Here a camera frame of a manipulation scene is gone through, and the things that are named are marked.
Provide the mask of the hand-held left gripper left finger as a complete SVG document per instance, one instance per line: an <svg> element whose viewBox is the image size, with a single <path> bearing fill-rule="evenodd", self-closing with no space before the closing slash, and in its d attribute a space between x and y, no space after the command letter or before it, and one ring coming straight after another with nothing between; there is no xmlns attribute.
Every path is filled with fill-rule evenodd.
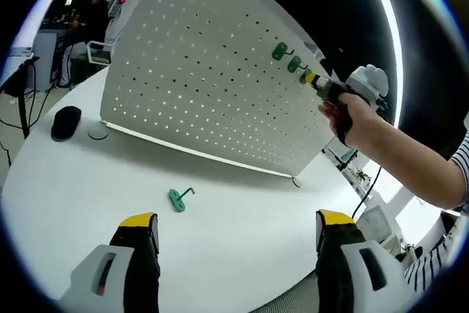
<svg viewBox="0 0 469 313"><path fill-rule="evenodd" d="M72 271L60 298L63 312L158 312L158 216L142 213L120 223Z"/></svg>

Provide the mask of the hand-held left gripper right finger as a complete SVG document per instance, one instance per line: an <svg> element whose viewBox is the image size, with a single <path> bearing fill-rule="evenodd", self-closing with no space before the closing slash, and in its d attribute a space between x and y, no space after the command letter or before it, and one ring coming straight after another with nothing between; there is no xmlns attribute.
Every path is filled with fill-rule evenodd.
<svg viewBox="0 0 469 313"><path fill-rule="evenodd" d="M407 312L416 300L402 264L348 215L316 212L320 312Z"/></svg>

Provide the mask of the person's right hand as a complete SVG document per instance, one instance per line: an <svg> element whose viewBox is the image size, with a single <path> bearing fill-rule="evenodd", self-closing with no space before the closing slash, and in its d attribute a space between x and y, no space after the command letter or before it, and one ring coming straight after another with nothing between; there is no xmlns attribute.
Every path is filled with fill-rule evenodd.
<svg viewBox="0 0 469 313"><path fill-rule="evenodd" d="M319 110L328 118L330 129L337 136L344 117L349 116L352 126L345 135L346 145L364 151L374 133L379 127L385 125L386 121L373 111L364 99L357 95L346 92L341 93L339 102L340 104L337 106L324 100L319 105Z"/></svg>

